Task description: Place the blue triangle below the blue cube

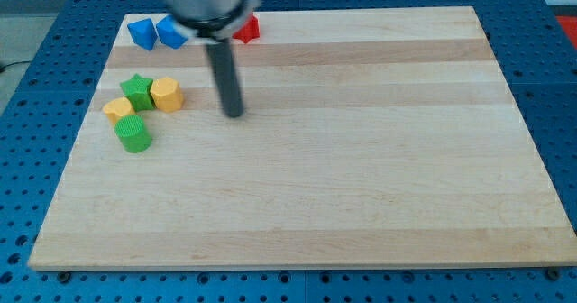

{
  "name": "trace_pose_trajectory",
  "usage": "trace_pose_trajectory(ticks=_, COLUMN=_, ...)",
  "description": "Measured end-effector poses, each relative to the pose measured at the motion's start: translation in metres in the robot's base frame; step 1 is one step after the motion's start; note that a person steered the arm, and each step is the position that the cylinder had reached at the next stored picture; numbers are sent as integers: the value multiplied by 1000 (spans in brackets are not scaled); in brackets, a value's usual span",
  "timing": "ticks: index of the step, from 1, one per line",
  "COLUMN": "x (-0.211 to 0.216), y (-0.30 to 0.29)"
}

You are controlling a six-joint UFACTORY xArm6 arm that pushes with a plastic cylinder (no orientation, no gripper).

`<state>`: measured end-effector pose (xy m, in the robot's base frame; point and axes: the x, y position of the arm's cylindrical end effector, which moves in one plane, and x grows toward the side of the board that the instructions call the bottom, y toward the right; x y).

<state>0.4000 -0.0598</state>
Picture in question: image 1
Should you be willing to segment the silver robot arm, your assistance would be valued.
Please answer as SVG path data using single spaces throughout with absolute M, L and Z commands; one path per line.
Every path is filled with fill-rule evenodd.
M 175 30 L 205 41 L 205 50 L 222 111 L 230 118 L 244 113 L 233 35 L 249 21 L 261 0 L 162 0 L 175 21 Z

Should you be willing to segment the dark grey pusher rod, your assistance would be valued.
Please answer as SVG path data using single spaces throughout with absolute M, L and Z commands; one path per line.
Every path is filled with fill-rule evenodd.
M 244 113 L 243 96 L 230 40 L 224 39 L 207 44 L 206 55 L 224 114 L 230 118 L 242 116 Z

